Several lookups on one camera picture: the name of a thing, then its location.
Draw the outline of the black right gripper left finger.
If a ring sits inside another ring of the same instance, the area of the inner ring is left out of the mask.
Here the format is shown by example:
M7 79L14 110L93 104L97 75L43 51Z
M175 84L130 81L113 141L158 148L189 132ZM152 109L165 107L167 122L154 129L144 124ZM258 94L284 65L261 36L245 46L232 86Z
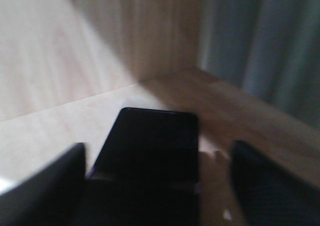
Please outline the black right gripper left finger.
M85 145L76 143L0 196L1 225L70 225L82 195L85 173Z

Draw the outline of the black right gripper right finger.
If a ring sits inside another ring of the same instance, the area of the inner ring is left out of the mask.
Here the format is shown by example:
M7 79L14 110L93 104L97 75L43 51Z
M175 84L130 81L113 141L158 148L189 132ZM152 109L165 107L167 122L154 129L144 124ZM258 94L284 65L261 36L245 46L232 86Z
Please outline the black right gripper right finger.
M319 225L320 191L244 141L231 151L231 183L248 225Z

